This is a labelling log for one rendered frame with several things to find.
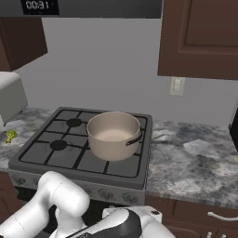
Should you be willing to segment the white wall socket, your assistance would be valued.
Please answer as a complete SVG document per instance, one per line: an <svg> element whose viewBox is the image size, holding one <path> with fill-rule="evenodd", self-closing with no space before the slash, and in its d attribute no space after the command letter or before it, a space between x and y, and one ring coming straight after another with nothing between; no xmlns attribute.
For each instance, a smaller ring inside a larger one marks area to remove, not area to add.
<svg viewBox="0 0 238 238"><path fill-rule="evenodd" d="M170 92L171 96L182 96L185 85L184 77L175 77L171 78Z"/></svg>

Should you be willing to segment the brown wall cupboard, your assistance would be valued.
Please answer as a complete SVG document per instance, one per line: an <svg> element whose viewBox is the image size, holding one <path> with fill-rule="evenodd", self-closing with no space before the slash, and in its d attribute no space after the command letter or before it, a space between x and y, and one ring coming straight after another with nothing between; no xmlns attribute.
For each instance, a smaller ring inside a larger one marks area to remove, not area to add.
<svg viewBox="0 0 238 238"><path fill-rule="evenodd" d="M12 72L47 53L40 18L0 17L0 72Z"/></svg>

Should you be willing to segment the white toaster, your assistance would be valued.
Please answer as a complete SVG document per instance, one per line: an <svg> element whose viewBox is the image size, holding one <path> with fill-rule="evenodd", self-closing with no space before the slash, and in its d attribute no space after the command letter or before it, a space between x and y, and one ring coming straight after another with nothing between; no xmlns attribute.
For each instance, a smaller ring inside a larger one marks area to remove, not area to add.
<svg viewBox="0 0 238 238"><path fill-rule="evenodd" d="M0 126L5 126L27 106L20 76L13 72L0 72Z"/></svg>

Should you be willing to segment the grey gas stove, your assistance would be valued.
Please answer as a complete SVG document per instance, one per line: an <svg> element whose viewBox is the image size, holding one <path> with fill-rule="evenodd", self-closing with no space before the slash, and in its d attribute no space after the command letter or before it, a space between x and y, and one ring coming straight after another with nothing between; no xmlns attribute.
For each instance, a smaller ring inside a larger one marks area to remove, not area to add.
<svg viewBox="0 0 238 238"><path fill-rule="evenodd" d="M47 171L61 173L82 187L98 201L131 205L122 195L126 192L138 198L133 205L145 201L147 169L150 161L152 118L137 113L142 137L134 155L121 162L106 162L89 149L86 124L99 114L98 110L60 107L43 123L8 163L8 173L15 187L35 190L33 178L41 178ZM25 178L18 186L13 176ZM100 189L113 193L109 201L99 196Z"/></svg>

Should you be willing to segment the brown drawer front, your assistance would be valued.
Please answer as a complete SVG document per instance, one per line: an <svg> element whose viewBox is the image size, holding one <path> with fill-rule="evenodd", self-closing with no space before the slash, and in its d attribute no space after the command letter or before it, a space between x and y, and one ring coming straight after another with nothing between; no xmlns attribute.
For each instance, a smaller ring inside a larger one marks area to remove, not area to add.
<svg viewBox="0 0 238 238"><path fill-rule="evenodd" d="M176 238L238 238L238 220L225 221L208 216L237 218L238 209L202 205L147 195L145 204L163 214L162 223Z"/></svg>

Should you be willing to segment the black appliance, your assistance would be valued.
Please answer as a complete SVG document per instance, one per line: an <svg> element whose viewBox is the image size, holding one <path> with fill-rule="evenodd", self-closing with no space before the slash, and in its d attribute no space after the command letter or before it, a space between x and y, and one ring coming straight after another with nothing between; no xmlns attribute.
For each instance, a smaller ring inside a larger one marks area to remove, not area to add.
<svg viewBox="0 0 238 238"><path fill-rule="evenodd" d="M232 122L229 124L229 130L233 143L238 146L238 108L235 110Z"/></svg>

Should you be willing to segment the brown wall cupboard door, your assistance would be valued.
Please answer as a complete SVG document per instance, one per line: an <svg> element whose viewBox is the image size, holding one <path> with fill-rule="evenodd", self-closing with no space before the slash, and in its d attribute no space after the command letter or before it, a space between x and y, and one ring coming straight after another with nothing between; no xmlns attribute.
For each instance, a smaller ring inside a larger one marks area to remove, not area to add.
<svg viewBox="0 0 238 238"><path fill-rule="evenodd" d="M238 0L164 0L158 74L238 80Z"/></svg>

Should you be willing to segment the green broccoli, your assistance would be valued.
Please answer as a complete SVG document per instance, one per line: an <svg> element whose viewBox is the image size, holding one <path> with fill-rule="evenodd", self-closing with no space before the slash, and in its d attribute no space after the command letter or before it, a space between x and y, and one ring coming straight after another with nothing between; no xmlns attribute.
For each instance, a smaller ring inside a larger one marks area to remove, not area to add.
<svg viewBox="0 0 238 238"><path fill-rule="evenodd" d="M7 136L6 143L10 143L11 140L13 140L17 136L17 132L15 130L8 130L6 132L6 136Z"/></svg>

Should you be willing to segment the brown base cupboard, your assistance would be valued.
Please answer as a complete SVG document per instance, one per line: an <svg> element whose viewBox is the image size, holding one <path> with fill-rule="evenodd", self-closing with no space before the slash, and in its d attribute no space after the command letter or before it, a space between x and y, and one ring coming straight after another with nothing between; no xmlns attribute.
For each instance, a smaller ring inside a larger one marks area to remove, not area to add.
<svg viewBox="0 0 238 238"><path fill-rule="evenodd" d="M17 198L17 191L8 173L0 171L0 224L22 206L23 202Z"/></svg>

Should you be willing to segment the dark microwave with clock display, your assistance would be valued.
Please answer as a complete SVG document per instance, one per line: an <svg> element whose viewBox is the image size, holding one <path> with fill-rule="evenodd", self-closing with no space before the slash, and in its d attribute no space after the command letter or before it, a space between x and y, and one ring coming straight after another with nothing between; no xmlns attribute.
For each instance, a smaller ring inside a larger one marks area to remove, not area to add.
<svg viewBox="0 0 238 238"><path fill-rule="evenodd" d="M0 17L160 19L163 0L0 0Z"/></svg>

